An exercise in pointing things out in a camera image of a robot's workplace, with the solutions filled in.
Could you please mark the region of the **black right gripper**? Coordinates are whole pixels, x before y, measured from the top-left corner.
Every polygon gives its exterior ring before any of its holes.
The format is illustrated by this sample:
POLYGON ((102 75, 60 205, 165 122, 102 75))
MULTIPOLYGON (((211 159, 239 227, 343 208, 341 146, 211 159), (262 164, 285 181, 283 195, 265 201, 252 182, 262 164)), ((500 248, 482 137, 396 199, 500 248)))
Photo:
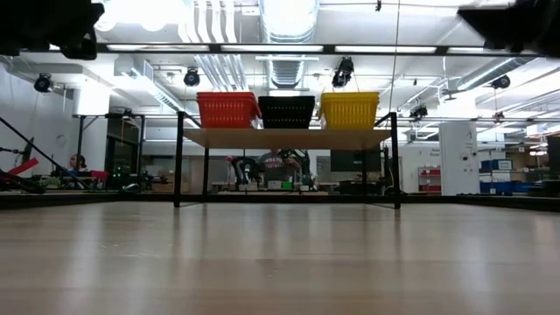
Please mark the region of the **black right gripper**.
POLYGON ((560 0, 461 6, 457 15, 485 40, 486 49, 560 57, 560 0))

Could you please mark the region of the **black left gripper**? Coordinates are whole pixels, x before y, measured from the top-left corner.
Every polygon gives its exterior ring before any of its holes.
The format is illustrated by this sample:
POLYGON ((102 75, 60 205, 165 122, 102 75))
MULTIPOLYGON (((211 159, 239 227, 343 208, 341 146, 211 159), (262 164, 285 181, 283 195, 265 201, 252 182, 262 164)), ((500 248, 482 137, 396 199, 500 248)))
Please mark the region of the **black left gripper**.
POLYGON ((95 60, 95 24, 104 14, 92 0, 0 0, 0 55, 57 46, 71 60, 95 60))

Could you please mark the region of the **wooden shelf with black legs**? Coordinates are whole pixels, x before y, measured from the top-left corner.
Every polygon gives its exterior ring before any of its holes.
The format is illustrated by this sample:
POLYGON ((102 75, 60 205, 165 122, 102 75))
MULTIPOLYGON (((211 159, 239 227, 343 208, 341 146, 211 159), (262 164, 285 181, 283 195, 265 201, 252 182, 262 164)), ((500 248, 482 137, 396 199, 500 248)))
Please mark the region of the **wooden shelf with black legs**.
POLYGON ((373 129, 185 129, 184 121, 189 115, 178 113, 175 149, 175 179, 172 202, 178 207, 183 201, 201 203, 359 203, 374 204, 393 201, 393 208, 402 206, 398 162, 397 114, 390 112, 374 123, 373 129), (189 139, 204 149, 203 189, 199 195, 184 197, 181 193, 180 175, 183 163, 184 140, 189 139), (208 159, 211 149, 309 149, 366 151, 386 139, 391 140, 391 170, 394 194, 389 197, 346 196, 336 199, 330 195, 317 194, 263 194, 211 195, 207 192, 208 159))

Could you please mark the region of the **person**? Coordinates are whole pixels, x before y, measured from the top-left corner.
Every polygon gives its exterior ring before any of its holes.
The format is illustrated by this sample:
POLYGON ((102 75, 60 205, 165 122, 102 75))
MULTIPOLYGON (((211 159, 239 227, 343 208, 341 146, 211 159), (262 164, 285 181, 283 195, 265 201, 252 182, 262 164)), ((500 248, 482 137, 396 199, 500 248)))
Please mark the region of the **person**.
POLYGON ((69 171, 74 173, 88 172, 86 159, 81 154, 73 154, 69 160, 69 171))
POLYGON ((257 159, 263 182, 266 186, 270 181, 290 181, 300 163, 294 157, 282 157, 279 150, 270 150, 257 159))

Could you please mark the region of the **red bar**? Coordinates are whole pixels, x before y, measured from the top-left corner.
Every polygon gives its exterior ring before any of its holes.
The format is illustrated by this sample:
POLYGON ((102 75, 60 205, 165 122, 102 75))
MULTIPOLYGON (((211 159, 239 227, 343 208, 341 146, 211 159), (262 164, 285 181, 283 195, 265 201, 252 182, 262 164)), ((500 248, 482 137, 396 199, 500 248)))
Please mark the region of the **red bar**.
POLYGON ((27 172, 30 169, 32 169, 33 167, 35 167, 36 165, 39 164, 39 161, 34 157, 24 163, 22 163, 20 166, 17 166, 11 170, 8 171, 8 173, 10 175, 19 175, 23 172, 27 172))

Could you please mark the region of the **metal rack with blue bins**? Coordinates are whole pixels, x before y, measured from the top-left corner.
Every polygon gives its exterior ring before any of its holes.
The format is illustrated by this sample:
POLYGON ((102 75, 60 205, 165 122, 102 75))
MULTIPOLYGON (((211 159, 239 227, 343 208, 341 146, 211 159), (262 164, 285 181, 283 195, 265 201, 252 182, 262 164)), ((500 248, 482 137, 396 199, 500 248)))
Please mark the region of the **metal rack with blue bins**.
POLYGON ((512 159, 491 159, 480 163, 479 190, 482 194, 529 194, 537 183, 550 179, 550 169, 523 166, 512 159))

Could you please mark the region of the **black metal rack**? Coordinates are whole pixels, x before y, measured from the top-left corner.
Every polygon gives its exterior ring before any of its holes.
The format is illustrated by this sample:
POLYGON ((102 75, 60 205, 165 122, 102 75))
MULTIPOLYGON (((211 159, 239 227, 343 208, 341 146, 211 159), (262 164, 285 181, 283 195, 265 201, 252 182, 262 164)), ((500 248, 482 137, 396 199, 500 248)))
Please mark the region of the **black metal rack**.
POLYGON ((142 154, 147 119, 131 109, 98 115, 77 115, 75 154, 86 159, 88 171, 72 174, 78 187, 89 191, 136 194, 151 186, 142 154))

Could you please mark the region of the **black monitor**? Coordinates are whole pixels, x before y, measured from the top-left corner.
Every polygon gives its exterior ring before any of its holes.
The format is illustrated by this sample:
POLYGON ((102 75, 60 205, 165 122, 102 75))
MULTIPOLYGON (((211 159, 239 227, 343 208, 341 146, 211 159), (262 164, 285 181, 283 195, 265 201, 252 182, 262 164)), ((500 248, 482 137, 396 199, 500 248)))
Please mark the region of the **black monitor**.
POLYGON ((368 172, 382 170, 381 151, 372 150, 332 150, 330 154, 332 172, 361 172, 363 157, 366 158, 368 172))

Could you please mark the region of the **black standing desk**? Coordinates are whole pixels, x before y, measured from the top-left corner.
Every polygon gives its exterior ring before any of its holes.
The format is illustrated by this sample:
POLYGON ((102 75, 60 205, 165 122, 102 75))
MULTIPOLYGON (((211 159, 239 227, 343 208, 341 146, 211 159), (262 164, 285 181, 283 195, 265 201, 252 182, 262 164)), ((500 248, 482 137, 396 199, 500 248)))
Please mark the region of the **black standing desk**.
POLYGON ((378 171, 368 172, 367 180, 363 181, 361 173, 355 173, 353 178, 341 180, 336 189, 340 195, 372 195, 389 196, 395 194, 393 178, 386 177, 378 171))

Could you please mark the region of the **black aluminium rig frame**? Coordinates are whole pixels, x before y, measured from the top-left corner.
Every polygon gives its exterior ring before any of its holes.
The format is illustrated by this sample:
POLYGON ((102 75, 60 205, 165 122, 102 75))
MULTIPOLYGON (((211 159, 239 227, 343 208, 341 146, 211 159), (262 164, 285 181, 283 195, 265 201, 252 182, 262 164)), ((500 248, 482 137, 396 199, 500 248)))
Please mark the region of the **black aluminium rig frame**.
MULTIPOLYGON (((78 193, 59 193, 59 194, 0 194, 0 210, 17 209, 17 208, 33 208, 33 207, 54 207, 54 206, 70 206, 89 203, 102 203, 113 201, 170 201, 172 202, 172 194, 156 194, 156 193, 121 193, 121 192, 78 192, 78 193)), ((183 194, 184 197, 192 197, 198 194, 183 194)), ((211 195, 229 195, 229 194, 211 194, 211 195)), ((333 196, 340 199, 346 196, 333 196)), ((183 201, 192 203, 201 203, 196 201, 183 201)), ((388 204, 392 200, 375 203, 388 204)), ((460 194, 456 196, 428 196, 415 197, 402 195, 402 204, 423 204, 423 203, 449 203, 449 204, 467 204, 474 206, 489 207, 507 207, 520 208, 544 212, 560 213, 560 198, 538 198, 538 197, 499 197, 484 196, 473 194, 460 194)))

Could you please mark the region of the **large spiral ventilation duct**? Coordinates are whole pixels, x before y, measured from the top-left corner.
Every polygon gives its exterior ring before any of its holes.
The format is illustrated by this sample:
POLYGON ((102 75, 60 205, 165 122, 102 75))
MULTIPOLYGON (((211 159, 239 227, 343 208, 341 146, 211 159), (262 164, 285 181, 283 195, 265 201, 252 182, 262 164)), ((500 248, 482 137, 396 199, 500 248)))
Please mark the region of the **large spiral ventilation duct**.
MULTIPOLYGON (((319 0, 258 0, 262 41, 268 44, 310 44, 314 40, 319 0)), ((292 60, 268 60, 271 83, 280 89, 296 88, 303 79, 303 55, 292 60)))

